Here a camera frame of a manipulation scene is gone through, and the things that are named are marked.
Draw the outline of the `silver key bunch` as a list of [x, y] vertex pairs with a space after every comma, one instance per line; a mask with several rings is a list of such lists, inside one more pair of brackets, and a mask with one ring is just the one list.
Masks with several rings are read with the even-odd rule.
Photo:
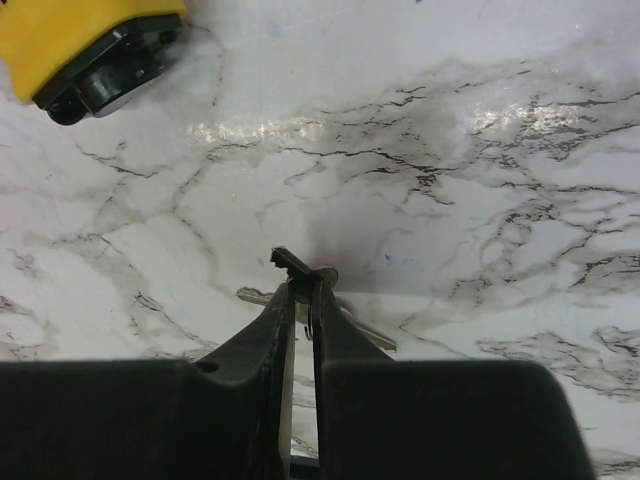
[[284, 246], [274, 247], [271, 250], [270, 262], [287, 273], [286, 282], [293, 286], [295, 293], [295, 320], [304, 326], [308, 340], [312, 341], [315, 333], [319, 332], [322, 326], [321, 301], [329, 298], [332, 308], [339, 313], [339, 317], [348, 322], [368, 341], [382, 350], [397, 351], [395, 340], [359, 320], [352, 305], [347, 300], [335, 296], [333, 288], [339, 279], [336, 267], [312, 268]]

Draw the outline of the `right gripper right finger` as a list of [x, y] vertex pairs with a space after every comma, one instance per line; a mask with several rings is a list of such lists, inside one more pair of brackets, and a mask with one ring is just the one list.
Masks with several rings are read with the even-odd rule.
[[319, 465], [322, 479], [358, 479], [369, 467], [367, 440], [379, 434], [375, 375], [390, 357], [321, 301], [313, 342]]

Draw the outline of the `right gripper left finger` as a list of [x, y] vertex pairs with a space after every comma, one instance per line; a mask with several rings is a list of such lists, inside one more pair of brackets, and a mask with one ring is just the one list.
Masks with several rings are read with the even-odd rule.
[[290, 477], [295, 291], [282, 284], [258, 317], [196, 363], [216, 479]]

